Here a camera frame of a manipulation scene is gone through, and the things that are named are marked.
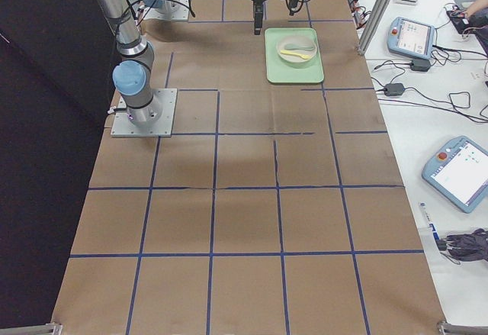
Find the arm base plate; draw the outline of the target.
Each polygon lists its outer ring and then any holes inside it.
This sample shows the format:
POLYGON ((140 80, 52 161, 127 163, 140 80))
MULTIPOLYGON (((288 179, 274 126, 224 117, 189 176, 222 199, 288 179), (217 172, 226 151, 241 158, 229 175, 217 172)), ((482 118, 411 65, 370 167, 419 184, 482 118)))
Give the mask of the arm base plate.
POLYGON ((145 108, 126 105, 121 96, 113 113, 112 137, 171 137, 174 124, 177 89, 152 89, 152 102, 145 108))
POLYGON ((190 14, 188 0, 142 0, 143 17, 167 22, 185 22, 190 14))

